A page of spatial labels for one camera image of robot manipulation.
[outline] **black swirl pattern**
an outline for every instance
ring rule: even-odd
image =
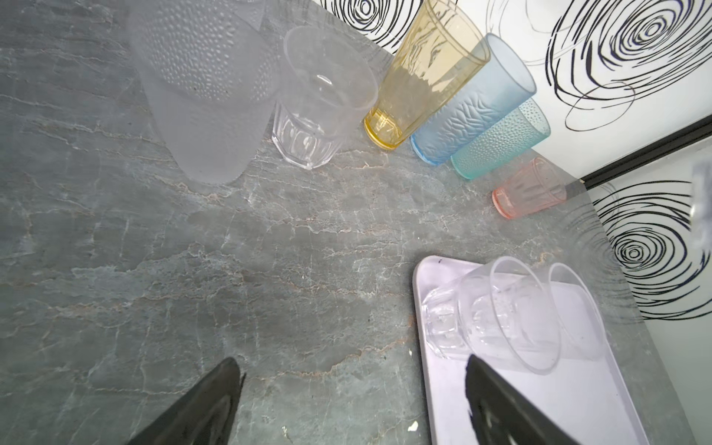
[[[651,181],[594,201],[643,316],[690,320],[712,313],[696,278],[711,252],[689,248],[691,183]]]
[[[545,67],[556,96],[572,106],[567,127],[588,131],[710,58],[709,1],[572,0],[552,30]],[[592,119],[591,111],[602,117]]]
[[[390,53],[408,32],[422,0],[320,0],[321,6]]]

